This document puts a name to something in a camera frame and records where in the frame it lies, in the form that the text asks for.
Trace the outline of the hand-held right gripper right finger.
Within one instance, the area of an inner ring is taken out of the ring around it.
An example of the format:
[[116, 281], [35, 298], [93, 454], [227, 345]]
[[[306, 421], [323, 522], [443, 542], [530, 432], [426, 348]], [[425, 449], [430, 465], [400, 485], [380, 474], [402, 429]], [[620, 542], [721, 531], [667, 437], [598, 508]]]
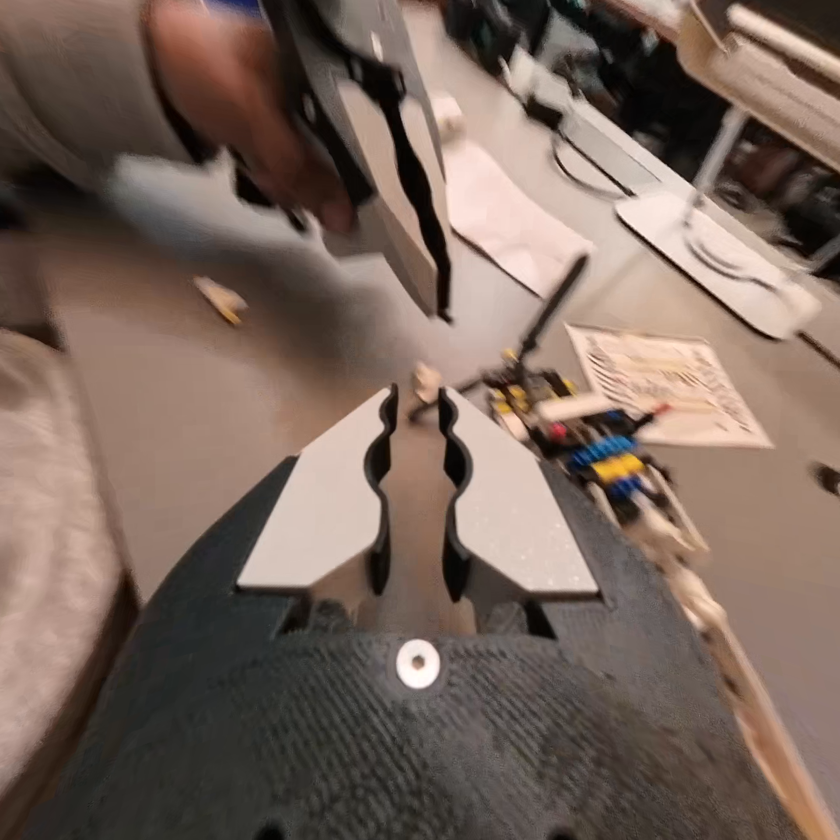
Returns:
[[453, 487], [442, 567], [453, 603], [589, 602], [601, 589], [539, 460], [451, 387], [438, 394]]

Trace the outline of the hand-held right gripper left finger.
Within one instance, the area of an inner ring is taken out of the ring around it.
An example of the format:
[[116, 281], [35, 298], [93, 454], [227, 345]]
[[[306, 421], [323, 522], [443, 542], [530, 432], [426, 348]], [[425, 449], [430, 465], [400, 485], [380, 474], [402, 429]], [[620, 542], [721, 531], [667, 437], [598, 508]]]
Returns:
[[373, 394], [301, 450], [236, 580], [240, 592], [341, 604], [349, 618], [391, 569], [389, 500], [398, 387]]

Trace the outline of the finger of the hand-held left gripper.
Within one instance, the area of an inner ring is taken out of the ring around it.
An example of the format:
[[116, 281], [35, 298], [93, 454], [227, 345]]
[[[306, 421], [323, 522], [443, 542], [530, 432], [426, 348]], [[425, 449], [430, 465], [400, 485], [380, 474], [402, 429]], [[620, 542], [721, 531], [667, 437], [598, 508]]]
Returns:
[[[339, 86], [339, 95], [362, 160], [368, 165], [373, 197], [358, 210], [356, 244], [363, 254], [381, 254], [395, 278], [428, 317], [437, 315], [438, 269], [426, 247], [417, 212], [400, 182], [396, 147], [382, 111], [358, 86]], [[422, 102], [407, 96], [397, 108], [412, 151], [432, 189], [433, 209], [442, 210], [442, 165], [435, 121]]]
[[[416, 210], [423, 241], [431, 253], [437, 268], [437, 315], [446, 323], [452, 322], [450, 299], [452, 289], [451, 246], [452, 227], [448, 216], [446, 196], [445, 166], [443, 143], [440, 130], [434, 116], [432, 100], [424, 84], [422, 73], [417, 64], [411, 39], [409, 37], [403, 11], [398, 2], [371, 2], [370, 33], [374, 56], [384, 64], [397, 70], [396, 81], [400, 92], [393, 105], [380, 107], [386, 124], [395, 142], [396, 167], [400, 182], [410, 203]], [[435, 121], [439, 141], [439, 159], [442, 165], [442, 210], [433, 209], [432, 189], [424, 168], [412, 151], [397, 108], [407, 96], [413, 96], [423, 103], [427, 110], [427, 120]]]

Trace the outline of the lego helicopter model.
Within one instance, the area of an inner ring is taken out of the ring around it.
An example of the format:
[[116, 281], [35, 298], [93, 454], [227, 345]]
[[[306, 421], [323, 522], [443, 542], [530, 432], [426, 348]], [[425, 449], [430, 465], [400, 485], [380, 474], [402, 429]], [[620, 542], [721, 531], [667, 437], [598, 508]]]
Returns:
[[556, 370], [529, 367], [543, 331], [584, 274], [588, 255], [571, 266], [542, 304], [519, 346], [502, 363], [456, 385], [467, 396], [486, 394], [490, 418], [536, 457], [560, 467], [598, 510], [630, 538], [665, 579], [689, 623], [711, 654], [747, 746], [782, 804], [807, 838], [838, 838], [838, 823], [758, 670], [697, 572], [709, 554], [662, 465], [642, 449], [640, 431], [663, 417], [660, 404], [628, 415], [595, 392], [577, 394]]

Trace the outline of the white instruction booklet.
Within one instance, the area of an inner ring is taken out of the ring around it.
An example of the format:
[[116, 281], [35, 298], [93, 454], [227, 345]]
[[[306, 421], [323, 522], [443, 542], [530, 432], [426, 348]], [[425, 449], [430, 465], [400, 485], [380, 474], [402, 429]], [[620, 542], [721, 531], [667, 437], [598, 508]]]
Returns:
[[545, 212], [479, 145], [444, 146], [448, 216], [456, 234], [510, 278], [547, 298], [593, 244]]

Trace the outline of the white lego piece yellow pin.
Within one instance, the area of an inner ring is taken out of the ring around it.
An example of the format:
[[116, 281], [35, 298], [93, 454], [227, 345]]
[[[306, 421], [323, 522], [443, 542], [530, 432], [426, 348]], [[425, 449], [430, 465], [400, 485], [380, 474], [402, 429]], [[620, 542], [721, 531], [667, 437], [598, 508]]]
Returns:
[[194, 276], [192, 284], [222, 319], [233, 326], [241, 324], [249, 307], [247, 301], [236, 291], [208, 276]]

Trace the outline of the person's left forearm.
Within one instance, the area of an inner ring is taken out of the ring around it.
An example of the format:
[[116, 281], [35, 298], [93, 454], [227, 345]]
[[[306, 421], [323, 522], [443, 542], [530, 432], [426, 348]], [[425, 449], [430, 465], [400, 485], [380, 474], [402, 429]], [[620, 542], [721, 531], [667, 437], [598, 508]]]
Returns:
[[43, 165], [96, 188], [123, 155], [193, 163], [195, 134], [161, 95], [151, 2], [1, 3], [2, 178]]

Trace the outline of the person's left hand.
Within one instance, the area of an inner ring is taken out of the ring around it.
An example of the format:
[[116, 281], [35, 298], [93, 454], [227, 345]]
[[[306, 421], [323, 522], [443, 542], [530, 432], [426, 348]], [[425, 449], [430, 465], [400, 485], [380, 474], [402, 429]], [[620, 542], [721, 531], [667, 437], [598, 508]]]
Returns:
[[277, 45], [256, 17], [203, 2], [152, 2], [146, 28], [161, 84], [205, 141], [239, 154], [263, 195], [339, 234], [355, 212], [340, 179], [282, 106]]

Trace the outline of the zebra striped sticker sheet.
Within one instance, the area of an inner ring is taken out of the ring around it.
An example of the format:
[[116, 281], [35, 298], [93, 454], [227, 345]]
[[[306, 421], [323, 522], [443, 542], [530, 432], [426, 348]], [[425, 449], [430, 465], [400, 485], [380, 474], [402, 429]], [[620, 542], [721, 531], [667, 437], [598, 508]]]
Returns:
[[565, 328], [593, 392], [634, 418], [660, 410], [639, 433], [646, 443], [774, 448], [707, 341], [570, 323]]

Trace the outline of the person's grey zip hoodie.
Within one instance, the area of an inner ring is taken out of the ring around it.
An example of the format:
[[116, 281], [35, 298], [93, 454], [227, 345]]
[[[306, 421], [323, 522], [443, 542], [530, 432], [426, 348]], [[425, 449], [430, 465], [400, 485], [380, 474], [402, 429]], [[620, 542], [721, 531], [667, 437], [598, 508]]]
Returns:
[[67, 358], [2, 331], [1, 832], [74, 749], [133, 616]]

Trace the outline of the white monitor stand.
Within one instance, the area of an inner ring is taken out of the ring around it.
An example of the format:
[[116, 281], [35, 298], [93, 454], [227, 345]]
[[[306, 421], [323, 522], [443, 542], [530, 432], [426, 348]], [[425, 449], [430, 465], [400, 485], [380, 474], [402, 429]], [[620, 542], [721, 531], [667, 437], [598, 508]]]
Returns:
[[821, 312], [822, 303], [799, 279], [712, 216], [711, 189], [747, 121], [731, 106], [692, 183], [688, 197], [664, 190], [617, 202], [618, 219], [717, 303], [770, 340], [793, 338]]

